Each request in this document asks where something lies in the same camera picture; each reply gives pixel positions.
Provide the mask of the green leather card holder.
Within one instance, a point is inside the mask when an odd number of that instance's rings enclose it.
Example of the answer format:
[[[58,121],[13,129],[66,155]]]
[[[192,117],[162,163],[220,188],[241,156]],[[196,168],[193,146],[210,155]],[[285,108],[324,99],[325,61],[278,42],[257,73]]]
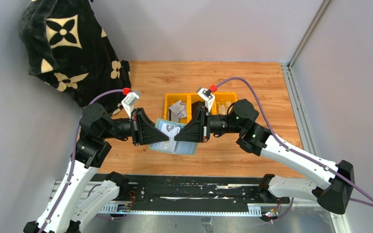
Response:
[[[175,141],[174,137],[183,129],[186,124],[158,119],[155,127],[169,137],[169,141],[153,143],[149,146],[150,150],[181,155],[194,155],[197,149],[197,143],[186,141]]]

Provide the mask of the silver credit card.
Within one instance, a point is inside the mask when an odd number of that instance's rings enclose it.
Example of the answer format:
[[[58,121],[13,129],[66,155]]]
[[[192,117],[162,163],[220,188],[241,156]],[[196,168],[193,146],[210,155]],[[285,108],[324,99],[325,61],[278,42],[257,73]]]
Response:
[[[175,141],[174,138],[183,127],[184,124],[160,119],[156,124],[156,128],[169,139],[153,143],[150,149],[164,153],[175,153],[178,141]]]

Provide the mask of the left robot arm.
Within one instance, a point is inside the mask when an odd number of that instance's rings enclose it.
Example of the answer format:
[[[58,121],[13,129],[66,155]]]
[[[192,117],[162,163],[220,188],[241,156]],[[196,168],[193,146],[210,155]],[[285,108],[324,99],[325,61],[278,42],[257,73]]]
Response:
[[[108,138],[126,141],[131,137],[135,146],[169,140],[143,108],[134,109],[129,118],[112,119],[101,104],[93,103],[83,110],[79,125],[82,135],[61,184],[38,220],[26,223],[25,233],[81,233],[107,203],[129,195],[129,179],[111,172],[97,191],[79,202],[112,148]]]

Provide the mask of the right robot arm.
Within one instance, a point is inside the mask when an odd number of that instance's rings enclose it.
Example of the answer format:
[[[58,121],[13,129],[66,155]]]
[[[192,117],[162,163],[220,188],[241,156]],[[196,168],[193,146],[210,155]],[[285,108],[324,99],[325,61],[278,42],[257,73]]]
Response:
[[[174,137],[176,141],[204,143],[210,136],[237,133],[236,143],[247,153],[275,160],[303,174],[305,178],[285,178],[266,174],[258,186],[267,200],[292,197],[316,201],[334,214],[345,214],[353,191],[354,166],[317,157],[285,142],[271,130],[256,123],[259,112],[246,99],[234,102],[228,114],[213,115],[197,106],[192,120]]]

